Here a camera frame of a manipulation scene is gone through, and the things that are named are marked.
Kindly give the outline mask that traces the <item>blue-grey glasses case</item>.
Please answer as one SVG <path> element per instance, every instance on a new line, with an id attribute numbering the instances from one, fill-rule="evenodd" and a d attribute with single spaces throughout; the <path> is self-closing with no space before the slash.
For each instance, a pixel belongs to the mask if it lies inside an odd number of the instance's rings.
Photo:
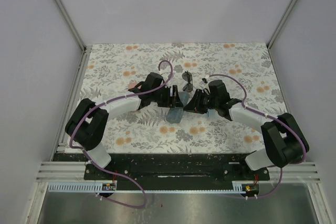
<path id="1" fill-rule="evenodd" d="M 170 124 L 179 124 L 182 120 L 183 113 L 184 113 L 184 106 L 187 105 L 190 94 L 187 92 L 182 91 L 179 93 L 180 100 L 183 103 L 183 106 L 181 108 L 170 108 L 167 115 L 166 115 L 166 121 Z"/>

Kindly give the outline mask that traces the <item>black sunglasses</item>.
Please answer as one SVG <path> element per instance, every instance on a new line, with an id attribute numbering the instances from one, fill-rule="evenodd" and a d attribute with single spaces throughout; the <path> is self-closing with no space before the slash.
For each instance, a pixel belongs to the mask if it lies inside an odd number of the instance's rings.
<path id="1" fill-rule="evenodd" d="M 186 81 L 186 84 L 183 87 L 184 92 L 192 92 L 193 91 L 193 78 L 192 74 L 188 71 L 185 71 L 182 74 L 182 78 Z"/>

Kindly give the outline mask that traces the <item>pink glasses case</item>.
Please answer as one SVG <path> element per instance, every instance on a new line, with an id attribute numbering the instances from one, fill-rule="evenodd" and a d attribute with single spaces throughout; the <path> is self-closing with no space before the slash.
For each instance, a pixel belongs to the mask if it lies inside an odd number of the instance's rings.
<path id="1" fill-rule="evenodd" d="M 128 91 L 130 92 L 138 92 L 141 89 L 142 82 L 131 82 L 128 86 Z"/>

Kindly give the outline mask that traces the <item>light blue cloth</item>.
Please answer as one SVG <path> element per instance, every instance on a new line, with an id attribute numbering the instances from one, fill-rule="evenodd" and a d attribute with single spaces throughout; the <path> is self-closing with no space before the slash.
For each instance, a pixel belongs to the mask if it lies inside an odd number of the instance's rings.
<path id="1" fill-rule="evenodd" d="M 216 115 L 216 111 L 215 110 L 208 110 L 207 111 L 207 116 L 209 118 L 213 118 Z"/>

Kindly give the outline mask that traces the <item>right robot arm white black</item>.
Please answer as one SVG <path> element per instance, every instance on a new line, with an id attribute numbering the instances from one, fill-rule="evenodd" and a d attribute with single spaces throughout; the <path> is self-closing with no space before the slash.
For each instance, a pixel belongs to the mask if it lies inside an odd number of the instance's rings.
<path id="1" fill-rule="evenodd" d="M 208 89 L 197 89 L 184 107 L 184 111 L 198 114 L 205 114 L 208 110 L 215 110 L 219 116 L 248 126 L 262 135 L 265 147 L 248 154 L 245 163 L 239 166 L 243 179 L 252 179 L 264 167 L 283 168 L 306 159 L 309 144 L 290 113 L 275 116 L 248 107 L 243 100 L 231 98 L 221 80 L 211 81 Z"/>

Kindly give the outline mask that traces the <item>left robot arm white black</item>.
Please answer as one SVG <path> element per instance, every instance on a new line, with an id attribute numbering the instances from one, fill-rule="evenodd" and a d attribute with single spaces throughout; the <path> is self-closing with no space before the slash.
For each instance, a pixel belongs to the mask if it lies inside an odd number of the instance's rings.
<path id="1" fill-rule="evenodd" d="M 177 85 L 168 87 L 160 74 L 151 72 L 145 81 L 137 83 L 125 95 L 102 102 L 101 106 L 88 98 L 81 100 L 67 122 L 65 132 L 72 142 L 80 145 L 89 160 L 97 164 L 96 174 L 102 179 L 109 179 L 114 167 L 110 164 L 111 156 L 101 143 L 107 122 L 151 103 L 161 108 L 184 106 Z"/>

